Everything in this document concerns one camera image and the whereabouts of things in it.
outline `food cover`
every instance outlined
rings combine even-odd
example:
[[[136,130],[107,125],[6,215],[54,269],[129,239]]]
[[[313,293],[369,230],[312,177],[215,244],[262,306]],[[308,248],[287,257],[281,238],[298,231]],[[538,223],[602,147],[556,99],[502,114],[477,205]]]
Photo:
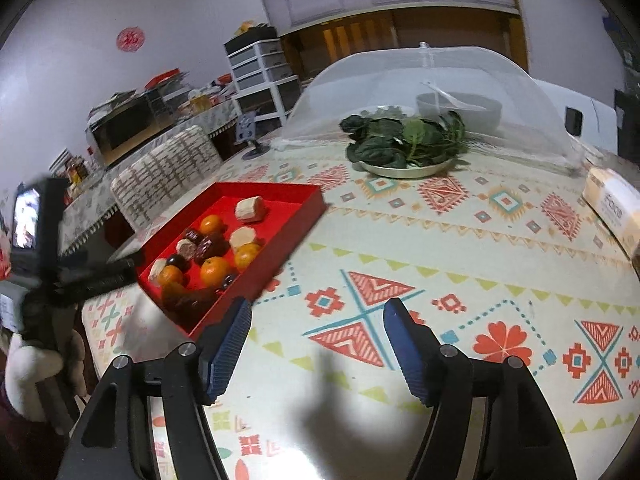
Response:
[[[489,120],[482,114],[476,120],[478,108],[460,110],[445,94],[480,106],[481,112],[485,108]],[[351,114],[399,118],[449,109],[478,130],[467,126],[471,150],[549,169],[571,170],[580,163],[562,119],[535,81],[501,54],[476,46],[422,44],[341,59],[306,88],[272,146],[284,150],[348,140],[338,124]]]

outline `white bowl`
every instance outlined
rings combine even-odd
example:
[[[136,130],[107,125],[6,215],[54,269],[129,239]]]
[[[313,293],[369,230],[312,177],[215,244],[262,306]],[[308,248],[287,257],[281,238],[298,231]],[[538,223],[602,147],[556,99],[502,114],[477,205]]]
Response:
[[[447,101],[443,95],[439,94],[438,104],[440,105],[440,112],[438,113],[435,105],[435,92],[428,92],[427,94],[420,94],[415,98],[420,115],[425,119],[436,119],[438,115],[444,115],[450,110],[453,110],[458,112],[462,120],[465,121],[465,128],[468,132],[491,135],[497,130],[502,115],[502,103],[500,101],[479,94],[449,93],[463,103],[478,105],[486,108],[486,110],[463,110],[456,108]]]
[[[406,180],[408,178],[425,178],[445,170],[453,159],[445,160],[435,166],[413,166],[411,168],[382,168],[381,166],[370,166],[366,162],[359,162],[359,164],[369,173],[373,173],[379,176],[386,176],[387,178],[398,178],[399,180]]]

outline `wall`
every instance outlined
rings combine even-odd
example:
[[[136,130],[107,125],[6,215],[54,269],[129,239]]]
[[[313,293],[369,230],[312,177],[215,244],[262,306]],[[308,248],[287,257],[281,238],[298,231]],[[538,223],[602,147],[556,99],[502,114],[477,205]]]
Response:
[[[228,72],[223,43],[265,16],[261,0],[35,0],[0,50],[0,212],[63,148],[86,153],[92,107],[177,66],[212,81]],[[136,53],[115,44],[130,26],[146,35]]]
[[[618,51],[602,25],[598,0],[518,0],[529,51],[529,74],[613,106],[623,89]]]

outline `patterned tablecloth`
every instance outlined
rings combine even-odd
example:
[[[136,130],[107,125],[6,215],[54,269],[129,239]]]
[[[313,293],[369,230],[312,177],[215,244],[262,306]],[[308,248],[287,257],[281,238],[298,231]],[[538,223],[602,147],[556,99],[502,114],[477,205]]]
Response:
[[[209,135],[217,135],[236,118],[232,101],[225,101],[213,108],[174,126],[111,168],[91,189],[85,191],[66,208],[61,222],[60,239],[63,254],[70,254],[81,247],[111,215],[118,210],[111,193],[111,181],[152,149],[167,142],[190,126],[198,124]]]
[[[344,146],[233,158],[214,180],[319,184],[328,211],[253,308],[224,396],[207,408],[230,478],[405,478],[429,411],[411,396],[382,325],[399,296],[470,357],[521,357],[558,421],[578,478],[596,479],[640,413],[640,283],[569,178],[468,154],[447,176],[354,170]],[[82,313],[98,373],[116,355],[184,341],[137,286]],[[161,403],[156,456],[175,478]],[[474,408],[471,427],[481,427]]]

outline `spinach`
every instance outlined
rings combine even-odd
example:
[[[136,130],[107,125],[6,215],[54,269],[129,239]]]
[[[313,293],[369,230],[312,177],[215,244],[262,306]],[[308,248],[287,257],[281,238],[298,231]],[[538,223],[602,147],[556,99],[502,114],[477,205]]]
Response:
[[[373,116],[352,115],[340,122],[341,129],[355,141],[346,150],[351,162],[386,168],[432,166],[466,151],[465,123],[456,112],[436,121],[408,118],[400,108],[393,112],[400,116],[380,117],[384,110],[379,110]]]
[[[369,135],[376,137],[386,137],[392,139],[402,134],[402,123],[394,119],[375,119],[367,123]]]

